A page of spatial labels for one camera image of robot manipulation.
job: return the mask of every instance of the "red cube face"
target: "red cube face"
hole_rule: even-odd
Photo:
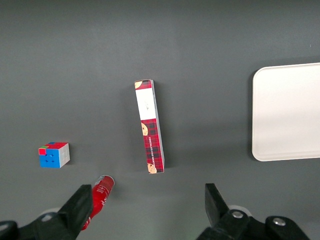
[[[46,149],[45,148],[39,148],[39,155],[46,155]]]

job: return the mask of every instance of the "red spray can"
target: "red spray can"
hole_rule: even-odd
[[[109,175],[102,175],[96,181],[94,187],[92,188],[93,210],[90,217],[82,227],[82,230],[85,230],[88,227],[91,219],[95,215],[97,215],[105,206],[107,198],[109,197],[109,194],[114,185],[115,180]]]

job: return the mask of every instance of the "rubik's cube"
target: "rubik's cube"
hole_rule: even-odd
[[[69,143],[49,142],[39,148],[40,167],[61,168],[70,161]]]

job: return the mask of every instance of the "blue cube face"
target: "blue cube face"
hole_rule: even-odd
[[[46,155],[40,155],[40,167],[60,168],[59,150],[46,149]]]

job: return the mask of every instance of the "metal bolt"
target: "metal bolt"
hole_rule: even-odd
[[[244,215],[243,215],[241,212],[239,212],[239,211],[234,211],[234,212],[232,213],[232,216],[233,216],[234,218],[236,218],[236,219],[242,219]]]
[[[52,216],[49,215],[49,214],[46,214],[46,215],[41,219],[41,221],[42,221],[42,222],[46,222],[46,221],[49,221],[50,219],[52,219]]]
[[[278,217],[274,218],[274,219],[273,219],[273,222],[274,222],[274,224],[276,224],[276,225],[278,225],[278,226],[281,226],[281,227],[283,227],[283,226],[286,225],[285,220],[283,220],[283,219],[281,219],[281,218],[278,218]]]
[[[6,223],[6,224],[3,224],[3,225],[0,225],[0,232],[7,229],[9,227],[9,224]]]

